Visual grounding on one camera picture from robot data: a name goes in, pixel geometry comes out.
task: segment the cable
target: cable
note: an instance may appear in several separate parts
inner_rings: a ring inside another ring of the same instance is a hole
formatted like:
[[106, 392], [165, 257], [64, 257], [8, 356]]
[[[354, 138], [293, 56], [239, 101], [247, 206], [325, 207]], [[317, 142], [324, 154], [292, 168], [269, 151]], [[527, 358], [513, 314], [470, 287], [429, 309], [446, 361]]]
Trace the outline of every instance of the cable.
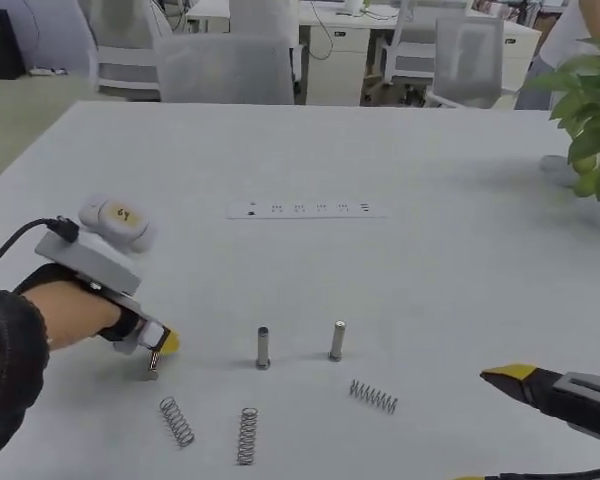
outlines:
[[387, 20], [391, 20], [392, 18], [396, 18], [399, 15], [399, 13], [396, 13], [395, 15], [391, 15], [391, 16], [387, 17], [385, 15], [380, 15], [379, 13], [372, 12], [371, 10], [364, 10], [362, 12], [362, 15], [360, 15], [360, 16], [362, 17], [362, 16], [365, 16], [365, 15], [367, 17], [373, 19], [373, 20], [377, 20], [379, 22], [386, 22]]
[[36, 43], [30, 49], [23, 50], [23, 53], [34, 53], [40, 47], [40, 25], [38, 25], [38, 19], [36, 18], [36, 14], [33, 12], [31, 5], [29, 5], [29, 2], [27, 2], [27, 0], [21, 1], [24, 4], [25, 8], [29, 10], [29, 13], [31, 14], [31, 19], [33, 20], [33, 25], [34, 27], [36, 27]]
[[329, 51], [327, 52], [327, 54], [325, 56], [318, 57], [317, 55], [314, 55], [311, 52], [311, 47], [309, 47], [309, 55], [311, 56], [311, 58], [313, 58], [315, 60], [326, 60], [333, 53], [333, 47], [334, 47], [334, 45], [333, 45], [333, 38], [331, 37], [331, 34], [329, 33], [329, 30], [327, 29], [327, 27], [325, 27], [324, 23], [322, 23], [322, 20], [320, 19], [320, 16], [318, 15], [318, 11], [316, 10], [315, 0], [309, 0], [309, 1], [311, 3], [311, 8], [313, 9], [313, 14], [316, 16], [316, 19], [318, 20], [318, 23], [320, 24], [320, 26], [324, 30], [324, 33], [327, 34], [327, 38], [329, 38], [329, 43], [331, 44], [331, 46], [329, 47]]
[[538, 473], [502, 473], [500, 480], [598, 480], [600, 479], [600, 468], [596, 470], [588, 470], [584, 472], [573, 473], [555, 473], [555, 474], [538, 474]]
[[184, 12], [181, 12], [180, 18], [178, 18], [178, 23], [176, 23], [176, 26], [171, 29], [172, 32], [175, 32], [176, 30], [178, 30], [178, 28], [180, 28], [180, 24], [182, 23], [183, 18], [184, 18]]
[[2, 247], [0, 247], [0, 259], [4, 256], [7, 251], [13, 247], [13, 245], [29, 230], [38, 227], [40, 225], [46, 225], [49, 230], [57, 233], [60, 237], [62, 237], [65, 241], [69, 243], [73, 243], [78, 239], [78, 233], [80, 227], [74, 223], [73, 221], [64, 218], [40, 218], [38, 220], [34, 220], [33, 222], [29, 222], [26, 225], [20, 227], [16, 232], [9, 237], [9, 239], [4, 242]]

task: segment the floor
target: floor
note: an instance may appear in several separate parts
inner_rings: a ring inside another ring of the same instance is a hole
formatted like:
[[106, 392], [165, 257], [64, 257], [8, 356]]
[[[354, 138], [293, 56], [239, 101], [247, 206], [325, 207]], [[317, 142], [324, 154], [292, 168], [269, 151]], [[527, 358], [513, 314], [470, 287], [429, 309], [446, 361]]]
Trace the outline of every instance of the floor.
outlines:
[[0, 173], [77, 100], [117, 99], [77, 77], [0, 81]]

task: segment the white chair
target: white chair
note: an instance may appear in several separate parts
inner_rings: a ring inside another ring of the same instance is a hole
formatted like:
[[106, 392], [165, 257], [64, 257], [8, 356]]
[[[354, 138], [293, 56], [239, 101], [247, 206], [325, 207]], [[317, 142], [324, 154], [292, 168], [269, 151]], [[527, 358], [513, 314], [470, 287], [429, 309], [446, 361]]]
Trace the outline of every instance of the white chair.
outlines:
[[[427, 24], [443, 16], [464, 17], [470, 5], [468, 0], [402, 0], [393, 37], [382, 41], [376, 53], [378, 61], [385, 57], [382, 83], [391, 84], [395, 77], [430, 82], [436, 49]], [[406, 28], [408, 23], [424, 28]]]
[[504, 21], [498, 18], [444, 18], [436, 25], [435, 75], [429, 107], [492, 108], [502, 95]]
[[175, 35], [154, 48], [163, 102], [294, 103], [289, 48], [279, 39]]
[[154, 0], [92, 0], [87, 14], [95, 48], [90, 78], [97, 91], [128, 99], [159, 99], [153, 40], [171, 36]]
[[300, 0], [229, 0], [231, 33], [279, 37], [293, 49], [291, 62], [295, 80], [302, 76]]

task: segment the person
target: person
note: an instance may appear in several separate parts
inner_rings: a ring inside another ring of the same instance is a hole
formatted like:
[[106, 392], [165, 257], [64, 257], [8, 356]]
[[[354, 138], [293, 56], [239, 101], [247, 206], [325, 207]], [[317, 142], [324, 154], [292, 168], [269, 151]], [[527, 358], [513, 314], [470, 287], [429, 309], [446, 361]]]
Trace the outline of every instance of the person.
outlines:
[[57, 264], [40, 267], [13, 292], [0, 291], [0, 451], [38, 398], [50, 351], [96, 334], [121, 339], [139, 323]]
[[[598, 49], [579, 40], [600, 39], [600, 0], [570, 0], [560, 20], [547, 37], [533, 61], [527, 79], [551, 73], [562, 63], [582, 54], [600, 54]], [[516, 110], [550, 110], [552, 92], [523, 88]]]

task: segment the drawer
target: drawer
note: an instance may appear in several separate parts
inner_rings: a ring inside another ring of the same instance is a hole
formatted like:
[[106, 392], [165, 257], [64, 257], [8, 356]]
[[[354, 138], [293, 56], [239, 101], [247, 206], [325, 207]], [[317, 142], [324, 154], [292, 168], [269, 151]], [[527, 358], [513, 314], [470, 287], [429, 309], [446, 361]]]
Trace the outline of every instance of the drawer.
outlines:
[[531, 59], [536, 51], [536, 45], [540, 39], [538, 35], [504, 35], [504, 46], [502, 55], [504, 58], [528, 58]]
[[502, 86], [517, 90], [524, 83], [531, 59], [505, 58], [502, 64]]
[[331, 49], [329, 37], [333, 40], [334, 52], [367, 53], [369, 48], [369, 29], [311, 27], [311, 53], [318, 57], [326, 55]]

